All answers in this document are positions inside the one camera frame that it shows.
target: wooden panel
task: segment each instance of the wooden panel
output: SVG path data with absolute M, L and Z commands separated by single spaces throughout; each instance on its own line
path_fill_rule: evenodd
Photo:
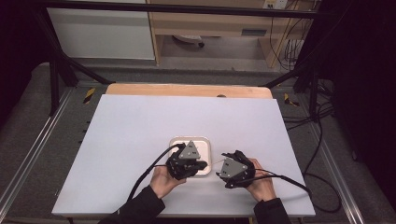
M 241 36 L 243 29 L 262 29 L 267 34 L 271 19 L 247 16 L 152 13 L 156 35 Z M 283 34 L 287 19 L 274 18 L 273 38 Z
M 264 0 L 150 0 L 151 4 L 188 5 L 204 7 L 255 7 L 264 5 Z
M 169 95 L 169 96 L 213 96 L 225 95 L 232 98 L 272 99 L 267 88 L 245 86 L 207 86 L 176 84 L 111 84 L 106 94 L 118 95 Z

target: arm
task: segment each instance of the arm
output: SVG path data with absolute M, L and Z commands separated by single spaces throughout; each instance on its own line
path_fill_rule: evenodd
M 250 159 L 256 169 L 262 169 L 262 166 L 255 159 Z M 255 177 L 268 175 L 264 171 L 256 171 Z M 259 224 L 290 224 L 288 214 L 283 207 L 282 202 L 276 197 L 274 185 L 271 178 L 259 179 L 253 181 L 247 191 L 258 202 L 254 207 Z
M 149 186 L 99 224 L 150 223 L 165 208 L 162 198 L 185 182 L 186 179 L 176 180 L 170 176 L 166 167 L 156 167 Z

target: gray carpet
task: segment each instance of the gray carpet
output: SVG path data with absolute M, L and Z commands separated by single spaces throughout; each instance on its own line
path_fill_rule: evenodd
M 190 84 L 221 84 L 256 86 L 271 80 L 273 75 L 261 73 L 205 72 L 205 71 L 172 71 L 172 70 L 130 70 L 97 69 L 104 77 L 125 82 L 156 82 L 156 83 L 190 83 Z M 4 190 L 10 178 L 33 144 L 39 130 L 45 123 L 49 107 L 48 70 L 39 68 L 34 75 L 22 101 L 14 109 L 7 125 L 0 132 L 0 190 Z M 79 142 L 89 127 L 100 95 L 106 87 L 96 88 L 88 105 L 82 103 L 89 88 L 76 88 L 63 116 L 56 125 L 49 141 L 45 145 L 39 159 L 29 174 L 7 217 L 30 217 L 60 219 L 50 212 L 56 201 L 55 193 L 62 188 L 67 173 L 78 152 Z M 282 93 L 275 93 L 279 107 L 284 116 L 302 117 L 303 110 L 299 106 L 285 105 Z M 290 98 L 296 101 L 293 94 Z M 396 223 L 396 215 L 388 201 L 379 190 L 364 164 L 351 159 L 349 147 L 344 139 L 336 118 L 327 117 L 323 120 L 323 131 L 330 145 L 332 154 L 342 169 L 353 196 L 366 220 L 366 223 Z M 295 150 L 297 161 L 304 169 L 312 155 L 316 142 L 308 125 L 289 131 L 290 141 Z M 310 170 L 330 181 L 323 161 L 318 155 Z M 336 206 L 335 194 L 321 182 L 308 177 L 307 185 L 313 190 L 314 203 L 325 208 Z M 304 218 L 307 223 L 349 223 L 345 211 L 327 214 L 317 210 L 315 217 Z

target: metal bracket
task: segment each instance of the metal bracket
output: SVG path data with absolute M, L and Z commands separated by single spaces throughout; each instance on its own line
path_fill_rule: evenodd
M 195 146 L 194 142 L 190 141 L 183 149 L 183 151 L 181 151 L 178 158 L 181 160 L 195 160 L 200 159 L 201 155 L 198 153 L 198 149 Z
M 247 169 L 248 167 L 245 164 L 226 157 L 219 176 L 223 178 L 232 178 L 233 176 L 245 172 Z

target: white cabinet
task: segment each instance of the white cabinet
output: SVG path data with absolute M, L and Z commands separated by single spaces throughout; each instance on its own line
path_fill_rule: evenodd
M 95 0 L 146 3 L 144 0 Z M 64 52 L 73 58 L 154 60 L 147 12 L 49 8 Z

